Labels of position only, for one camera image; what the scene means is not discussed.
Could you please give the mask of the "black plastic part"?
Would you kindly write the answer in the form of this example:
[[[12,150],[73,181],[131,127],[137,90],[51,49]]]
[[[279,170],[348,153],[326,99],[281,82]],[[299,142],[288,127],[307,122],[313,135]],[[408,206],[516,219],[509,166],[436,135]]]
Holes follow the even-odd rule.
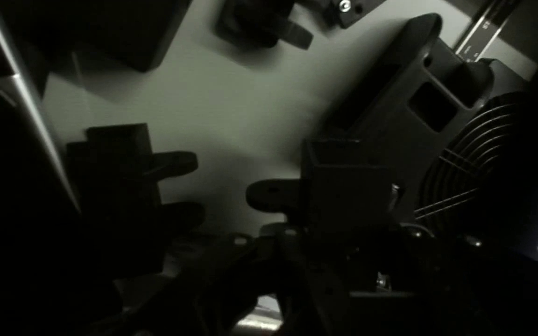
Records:
[[[284,213],[311,247],[352,245],[395,226],[397,174],[367,155],[355,140],[309,140],[301,176],[262,180],[247,187],[247,204]]]
[[[273,49],[281,41],[307,51],[314,36],[290,19],[298,0],[225,0],[217,34],[240,49]]]
[[[174,239],[206,219],[206,208],[165,204],[159,183],[199,170],[193,152],[154,152],[146,124],[90,127],[68,146],[70,174],[88,226],[114,278],[159,273]]]

